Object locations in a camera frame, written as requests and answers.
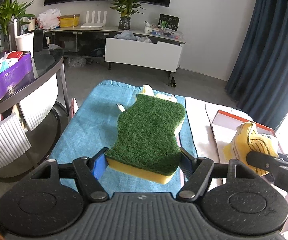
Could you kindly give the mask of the green yellow sponge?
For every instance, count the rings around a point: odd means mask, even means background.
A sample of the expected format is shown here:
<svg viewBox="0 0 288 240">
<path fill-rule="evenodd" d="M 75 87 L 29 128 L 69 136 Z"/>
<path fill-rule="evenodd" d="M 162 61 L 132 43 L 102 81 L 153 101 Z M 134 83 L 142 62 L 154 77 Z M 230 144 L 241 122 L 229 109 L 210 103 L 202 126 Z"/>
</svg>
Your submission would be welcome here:
<svg viewBox="0 0 288 240">
<path fill-rule="evenodd" d="M 105 157 L 119 172 L 165 185 L 180 162 L 177 135 L 186 111 L 182 104 L 138 94 L 118 117 L 117 140 Z"/>
</svg>

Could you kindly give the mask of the striped blue table cloth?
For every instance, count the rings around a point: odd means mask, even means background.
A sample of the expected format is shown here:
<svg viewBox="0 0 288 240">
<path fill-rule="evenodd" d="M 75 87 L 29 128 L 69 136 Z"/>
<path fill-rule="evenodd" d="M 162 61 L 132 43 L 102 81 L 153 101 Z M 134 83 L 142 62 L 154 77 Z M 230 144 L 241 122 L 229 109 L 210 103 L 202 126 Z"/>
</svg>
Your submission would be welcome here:
<svg viewBox="0 0 288 240">
<path fill-rule="evenodd" d="M 58 163 L 70 163 L 79 157 L 92 157 L 104 147 L 111 148 L 117 139 L 118 105 L 129 108 L 142 87 L 104 80 L 81 104 L 68 123 L 51 158 Z M 251 117 L 232 107 L 216 105 L 190 97 L 176 95 L 177 102 L 188 108 L 179 140 L 181 146 L 195 157 L 203 156 L 218 161 L 211 122 L 218 110 L 247 120 Z M 108 167 L 99 182 L 109 195 L 114 192 L 170 192 L 177 194 L 184 184 L 184 175 L 177 170 L 165 185 L 130 176 Z"/>
</svg>

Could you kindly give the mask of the orange white cardboard box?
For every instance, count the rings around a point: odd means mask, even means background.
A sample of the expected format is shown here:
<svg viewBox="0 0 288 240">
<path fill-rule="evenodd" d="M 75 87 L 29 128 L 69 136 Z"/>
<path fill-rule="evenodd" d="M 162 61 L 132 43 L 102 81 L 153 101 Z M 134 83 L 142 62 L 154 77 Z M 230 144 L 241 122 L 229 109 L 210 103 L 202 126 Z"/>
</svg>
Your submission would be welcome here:
<svg viewBox="0 0 288 240">
<path fill-rule="evenodd" d="M 229 113 L 228 110 L 219 110 L 212 120 L 211 128 L 217 146 L 218 161 L 221 164 L 228 164 L 231 159 L 242 161 L 247 167 L 257 173 L 267 183 L 273 185 L 274 178 L 268 171 L 258 169 L 247 164 L 246 157 L 250 151 L 258 151 L 272 157 L 278 157 L 283 153 L 279 141 L 273 129 L 250 121 L 250 117 L 243 118 L 244 113 Z M 278 187 L 286 200 L 288 193 Z"/>
</svg>

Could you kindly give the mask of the white ribbed drawer unit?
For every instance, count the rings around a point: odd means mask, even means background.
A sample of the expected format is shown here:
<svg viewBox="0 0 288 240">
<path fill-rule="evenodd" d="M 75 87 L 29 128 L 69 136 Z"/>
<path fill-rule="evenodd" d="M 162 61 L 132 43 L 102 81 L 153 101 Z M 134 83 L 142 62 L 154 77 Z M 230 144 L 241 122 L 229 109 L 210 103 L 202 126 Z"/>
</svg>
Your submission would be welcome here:
<svg viewBox="0 0 288 240">
<path fill-rule="evenodd" d="M 33 131 L 52 110 L 58 96 L 56 75 L 13 105 L 11 114 L 0 121 L 0 168 L 25 154 L 32 145 L 26 131 Z"/>
</svg>

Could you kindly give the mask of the dark blue curtain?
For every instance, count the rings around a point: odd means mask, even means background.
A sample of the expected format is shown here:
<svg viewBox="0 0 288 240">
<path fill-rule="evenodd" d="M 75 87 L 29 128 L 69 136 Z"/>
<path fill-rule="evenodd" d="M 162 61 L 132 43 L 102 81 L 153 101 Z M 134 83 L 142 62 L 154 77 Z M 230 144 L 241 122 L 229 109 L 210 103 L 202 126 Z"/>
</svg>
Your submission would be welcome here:
<svg viewBox="0 0 288 240">
<path fill-rule="evenodd" d="M 237 108 L 278 129 L 288 113 L 288 0 L 256 0 L 225 87 Z"/>
</svg>

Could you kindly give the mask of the purple storage tray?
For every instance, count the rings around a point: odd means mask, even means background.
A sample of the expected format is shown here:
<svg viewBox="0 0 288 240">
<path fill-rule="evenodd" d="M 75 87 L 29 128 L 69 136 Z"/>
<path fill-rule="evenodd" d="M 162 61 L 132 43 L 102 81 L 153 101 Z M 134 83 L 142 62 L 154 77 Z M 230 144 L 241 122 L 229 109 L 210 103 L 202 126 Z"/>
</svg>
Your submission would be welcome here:
<svg viewBox="0 0 288 240">
<path fill-rule="evenodd" d="M 24 54 L 17 63 L 2 71 L 0 74 L 0 101 L 32 71 L 30 54 Z"/>
</svg>

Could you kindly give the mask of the round dark side table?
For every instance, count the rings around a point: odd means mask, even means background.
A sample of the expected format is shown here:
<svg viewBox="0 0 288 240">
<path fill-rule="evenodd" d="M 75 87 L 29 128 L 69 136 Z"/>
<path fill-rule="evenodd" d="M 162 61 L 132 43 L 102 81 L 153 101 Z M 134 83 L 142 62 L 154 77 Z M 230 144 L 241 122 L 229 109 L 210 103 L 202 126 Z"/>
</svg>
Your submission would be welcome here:
<svg viewBox="0 0 288 240">
<path fill-rule="evenodd" d="M 24 54 L 31 55 L 33 71 L 0 101 L 2 120 L 11 114 L 13 105 L 37 90 L 53 75 L 56 75 L 58 84 L 58 96 L 54 106 L 59 106 L 65 114 L 68 114 L 69 101 L 63 49 L 50 44 L 47 49 L 34 53 L 25 51 Z M 49 157 L 61 134 L 61 122 L 54 106 L 37 128 L 33 131 L 26 131 L 32 147 L 9 165 L 0 168 L 0 182 L 11 183 L 20 180 Z"/>
</svg>

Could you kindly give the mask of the grey cloth in drawer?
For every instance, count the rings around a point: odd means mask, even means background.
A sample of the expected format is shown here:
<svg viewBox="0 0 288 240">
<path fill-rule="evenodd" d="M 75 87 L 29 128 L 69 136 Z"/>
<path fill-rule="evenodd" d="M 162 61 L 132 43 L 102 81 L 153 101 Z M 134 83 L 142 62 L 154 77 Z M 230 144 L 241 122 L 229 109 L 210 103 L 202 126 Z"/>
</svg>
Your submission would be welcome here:
<svg viewBox="0 0 288 240">
<path fill-rule="evenodd" d="M 151 43 L 151 39 L 146 36 L 135 36 L 133 32 L 130 30 L 124 30 L 120 34 L 115 35 L 116 39 L 120 40 L 130 40 L 130 41 L 138 41 L 138 42 L 145 42 L 145 43 Z"/>
</svg>

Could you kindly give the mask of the white wifi router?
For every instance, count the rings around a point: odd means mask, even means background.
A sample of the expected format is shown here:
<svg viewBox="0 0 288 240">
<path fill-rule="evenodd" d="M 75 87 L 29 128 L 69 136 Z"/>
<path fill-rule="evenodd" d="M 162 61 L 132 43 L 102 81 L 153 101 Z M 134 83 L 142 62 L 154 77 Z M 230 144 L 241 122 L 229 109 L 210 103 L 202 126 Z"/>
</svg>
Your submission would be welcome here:
<svg viewBox="0 0 288 240">
<path fill-rule="evenodd" d="M 86 21 L 82 24 L 81 28 L 102 28 L 106 26 L 107 12 L 93 11 L 92 14 L 86 12 Z"/>
</svg>

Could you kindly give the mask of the white cat figurine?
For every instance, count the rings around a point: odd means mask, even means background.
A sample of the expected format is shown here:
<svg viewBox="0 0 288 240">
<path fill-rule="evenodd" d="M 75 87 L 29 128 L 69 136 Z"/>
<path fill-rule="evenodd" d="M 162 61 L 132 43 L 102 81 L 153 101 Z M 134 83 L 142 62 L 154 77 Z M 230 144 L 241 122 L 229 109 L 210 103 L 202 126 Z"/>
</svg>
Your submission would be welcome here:
<svg viewBox="0 0 288 240">
<path fill-rule="evenodd" d="M 144 33 L 151 33 L 151 32 L 152 32 L 151 24 L 145 21 Z"/>
</svg>

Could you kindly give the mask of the yellow box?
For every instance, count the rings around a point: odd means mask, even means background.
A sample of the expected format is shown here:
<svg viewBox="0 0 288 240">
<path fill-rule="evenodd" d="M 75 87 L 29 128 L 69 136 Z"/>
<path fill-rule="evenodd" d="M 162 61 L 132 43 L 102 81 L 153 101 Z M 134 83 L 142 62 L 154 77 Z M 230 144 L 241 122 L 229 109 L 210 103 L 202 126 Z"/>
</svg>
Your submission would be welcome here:
<svg viewBox="0 0 288 240">
<path fill-rule="evenodd" d="M 79 25 L 80 15 L 61 15 L 60 28 L 76 27 Z"/>
</svg>

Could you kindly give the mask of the black green box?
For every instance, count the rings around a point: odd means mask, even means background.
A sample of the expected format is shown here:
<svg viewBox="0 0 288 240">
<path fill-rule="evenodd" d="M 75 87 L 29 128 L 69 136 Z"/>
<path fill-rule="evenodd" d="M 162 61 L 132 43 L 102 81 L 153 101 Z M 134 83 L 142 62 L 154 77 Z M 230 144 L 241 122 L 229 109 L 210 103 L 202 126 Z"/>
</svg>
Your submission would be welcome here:
<svg viewBox="0 0 288 240">
<path fill-rule="evenodd" d="M 165 29 L 171 29 L 171 30 L 178 30 L 179 25 L 179 18 L 175 16 L 169 16 L 165 14 L 160 14 L 159 21 L 158 21 L 158 27 Z"/>
</svg>

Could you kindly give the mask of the white plastic bag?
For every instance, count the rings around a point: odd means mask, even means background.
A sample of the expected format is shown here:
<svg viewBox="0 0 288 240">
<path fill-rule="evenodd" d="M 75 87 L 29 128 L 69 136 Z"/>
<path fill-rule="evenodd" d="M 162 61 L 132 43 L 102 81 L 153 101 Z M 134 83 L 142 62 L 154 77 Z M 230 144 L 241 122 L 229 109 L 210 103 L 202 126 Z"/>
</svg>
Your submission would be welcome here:
<svg viewBox="0 0 288 240">
<path fill-rule="evenodd" d="M 55 29 L 60 25 L 60 9 L 48 9 L 37 17 L 41 29 Z"/>
</svg>

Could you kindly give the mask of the potted plant white pot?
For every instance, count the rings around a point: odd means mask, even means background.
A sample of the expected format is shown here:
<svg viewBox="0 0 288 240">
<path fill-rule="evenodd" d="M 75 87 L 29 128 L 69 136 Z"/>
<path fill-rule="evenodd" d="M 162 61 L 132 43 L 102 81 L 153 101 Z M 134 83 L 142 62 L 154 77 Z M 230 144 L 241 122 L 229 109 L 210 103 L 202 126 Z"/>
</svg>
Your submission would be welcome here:
<svg viewBox="0 0 288 240">
<path fill-rule="evenodd" d="M 0 28 L 3 37 L 6 38 L 9 51 L 16 51 L 16 41 L 15 38 L 21 34 L 21 26 L 29 24 L 29 22 L 24 21 L 23 18 L 35 17 L 34 14 L 26 13 L 28 7 L 34 3 L 22 2 L 19 3 L 18 0 L 5 0 L 0 5 Z"/>
</svg>

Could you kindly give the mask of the potted plant glass vase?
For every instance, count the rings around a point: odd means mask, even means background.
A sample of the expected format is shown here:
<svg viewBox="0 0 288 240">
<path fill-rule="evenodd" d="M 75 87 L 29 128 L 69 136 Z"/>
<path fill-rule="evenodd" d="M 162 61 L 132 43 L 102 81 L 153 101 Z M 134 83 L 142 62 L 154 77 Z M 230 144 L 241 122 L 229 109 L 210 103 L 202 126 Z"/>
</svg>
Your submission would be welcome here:
<svg viewBox="0 0 288 240">
<path fill-rule="evenodd" d="M 120 20 L 118 24 L 119 30 L 130 30 L 131 16 L 134 14 L 143 14 L 141 10 L 144 10 L 140 0 L 112 0 L 113 9 L 119 13 Z"/>
</svg>

